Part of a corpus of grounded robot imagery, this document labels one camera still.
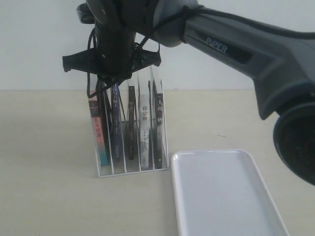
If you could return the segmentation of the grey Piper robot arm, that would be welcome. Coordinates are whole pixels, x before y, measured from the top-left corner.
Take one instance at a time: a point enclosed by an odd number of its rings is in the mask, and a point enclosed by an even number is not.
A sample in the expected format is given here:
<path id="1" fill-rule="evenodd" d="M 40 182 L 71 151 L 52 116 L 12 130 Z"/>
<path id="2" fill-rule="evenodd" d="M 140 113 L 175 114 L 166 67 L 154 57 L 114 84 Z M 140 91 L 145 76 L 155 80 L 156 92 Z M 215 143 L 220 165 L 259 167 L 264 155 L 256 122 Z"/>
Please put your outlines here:
<path id="1" fill-rule="evenodd" d="M 92 29 L 86 50 L 62 57 L 65 72 L 94 74 L 107 89 L 182 43 L 252 79 L 259 116 L 279 115 L 275 150 L 303 181 L 315 182 L 315 34 L 280 28 L 200 5 L 196 0 L 87 0 L 77 15 Z"/>

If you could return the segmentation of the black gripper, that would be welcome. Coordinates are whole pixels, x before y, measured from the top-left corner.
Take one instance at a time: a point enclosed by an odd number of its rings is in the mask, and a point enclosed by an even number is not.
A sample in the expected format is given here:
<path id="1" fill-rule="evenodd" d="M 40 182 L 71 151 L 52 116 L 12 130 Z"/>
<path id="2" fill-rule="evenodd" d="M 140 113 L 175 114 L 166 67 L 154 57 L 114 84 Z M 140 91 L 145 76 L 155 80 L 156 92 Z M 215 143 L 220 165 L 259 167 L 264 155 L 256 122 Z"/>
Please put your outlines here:
<path id="1" fill-rule="evenodd" d="M 124 26 L 115 28 L 106 17 L 102 21 L 94 17 L 94 29 L 96 49 L 62 56 L 64 72 L 77 70 L 115 78 L 151 65 L 160 66 L 160 49 L 153 52 L 134 47 L 135 31 Z"/>

